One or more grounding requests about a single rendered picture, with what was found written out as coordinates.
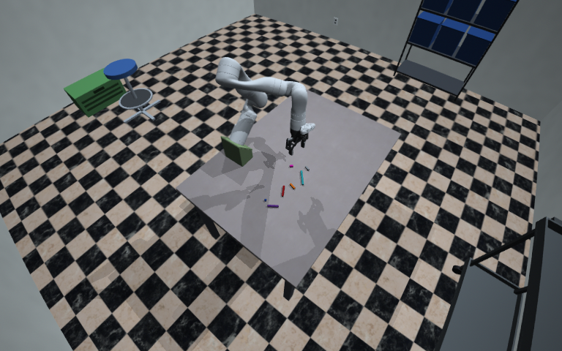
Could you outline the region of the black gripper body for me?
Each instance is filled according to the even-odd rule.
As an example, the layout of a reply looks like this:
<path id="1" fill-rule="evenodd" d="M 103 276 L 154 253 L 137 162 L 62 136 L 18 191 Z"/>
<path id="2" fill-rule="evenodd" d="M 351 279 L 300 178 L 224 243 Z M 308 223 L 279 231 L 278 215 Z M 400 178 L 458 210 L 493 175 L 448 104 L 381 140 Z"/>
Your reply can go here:
<path id="1" fill-rule="evenodd" d="M 304 135 L 300 134 L 300 131 L 292 130 L 291 127 L 290 127 L 290 133 L 291 133 L 291 137 L 293 138 L 292 141 L 293 141 L 294 143 L 296 142 L 296 139 L 297 139 L 297 138 L 299 138 L 299 141 L 298 141 L 298 142 L 300 142 L 300 141 L 301 141 L 301 136 L 304 136 Z M 297 135 L 301 135 L 301 136 L 297 136 Z"/>

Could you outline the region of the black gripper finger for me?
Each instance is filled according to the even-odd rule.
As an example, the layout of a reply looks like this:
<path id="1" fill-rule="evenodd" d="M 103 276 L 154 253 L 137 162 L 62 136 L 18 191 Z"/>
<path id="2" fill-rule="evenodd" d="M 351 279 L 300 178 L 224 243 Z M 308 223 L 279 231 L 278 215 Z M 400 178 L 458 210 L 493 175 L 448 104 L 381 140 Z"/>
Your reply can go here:
<path id="1" fill-rule="evenodd" d="M 305 147 L 305 142 L 308 139 L 308 133 L 303 136 L 301 136 L 301 147 L 304 148 Z"/>
<path id="2" fill-rule="evenodd" d="M 290 139 L 287 138 L 287 140 L 286 140 L 286 147 L 285 147 L 287 150 L 289 150 L 289 154 L 290 154 L 291 156 L 293 156 L 293 148 L 294 148 L 294 146 L 296 146 L 296 144 L 298 143 L 299 138 L 296 139 L 296 142 L 295 142 L 295 143 L 292 143 L 292 142 L 293 142 L 292 140 L 293 140 L 293 138 L 290 138 Z M 291 148 L 291 145 L 293 145 L 292 148 Z"/>

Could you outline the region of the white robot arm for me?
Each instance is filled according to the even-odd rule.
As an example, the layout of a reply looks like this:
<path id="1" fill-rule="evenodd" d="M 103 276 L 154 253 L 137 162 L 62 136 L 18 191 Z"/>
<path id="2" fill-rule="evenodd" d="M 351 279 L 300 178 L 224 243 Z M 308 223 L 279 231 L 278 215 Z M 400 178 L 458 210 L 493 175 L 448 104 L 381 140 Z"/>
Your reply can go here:
<path id="1" fill-rule="evenodd" d="M 234 125 L 229 137 L 230 140 L 239 145 L 245 144 L 257 118 L 252 106 L 258 108 L 266 106 L 268 97 L 265 93 L 278 97 L 291 96 L 293 108 L 291 107 L 290 127 L 292 130 L 300 131 L 300 134 L 305 135 L 315 128 L 314 124 L 306 124 L 307 90 L 301 83 L 271 77 L 251 81 L 241 65 L 228 57 L 220 59 L 215 80 L 221 86 L 235 88 L 240 95 L 246 98 L 239 120 Z"/>

